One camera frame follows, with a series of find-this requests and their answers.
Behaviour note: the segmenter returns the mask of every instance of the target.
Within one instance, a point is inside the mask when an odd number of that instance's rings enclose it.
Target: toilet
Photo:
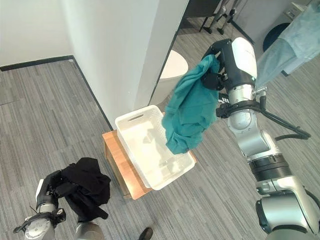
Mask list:
[[[162,103],[187,71],[188,63],[184,57],[171,50],[149,105]]]

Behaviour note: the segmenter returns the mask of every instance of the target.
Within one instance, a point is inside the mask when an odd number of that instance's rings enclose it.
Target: black cloth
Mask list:
[[[108,214],[99,206],[110,198],[111,179],[100,172],[98,160],[82,157],[61,170],[63,184],[55,188],[59,198],[65,197],[79,222],[89,222],[95,218],[107,219]]]

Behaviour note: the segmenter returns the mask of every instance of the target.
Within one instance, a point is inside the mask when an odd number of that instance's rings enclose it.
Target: white wall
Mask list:
[[[60,0],[0,0],[0,66],[72,55]]]
[[[234,17],[234,22],[256,41],[291,2],[308,4],[310,0],[243,0]]]
[[[186,2],[62,0],[75,59],[113,127],[148,104]]]
[[[175,32],[189,0],[160,0],[133,108],[149,103]]]

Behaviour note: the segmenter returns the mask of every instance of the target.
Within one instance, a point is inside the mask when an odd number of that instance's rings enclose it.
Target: white plastic basket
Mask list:
[[[155,105],[119,116],[117,135],[147,188],[160,190],[195,166],[189,152],[173,154],[166,146],[163,114]]]

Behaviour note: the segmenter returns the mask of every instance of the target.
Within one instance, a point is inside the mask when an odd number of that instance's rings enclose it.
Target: basket handle hole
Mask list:
[[[135,116],[135,117],[129,119],[128,122],[131,122],[131,121],[133,121],[133,120],[139,119],[139,118],[141,118],[141,117],[143,117],[143,116],[144,116],[143,114],[138,115],[138,116]]]

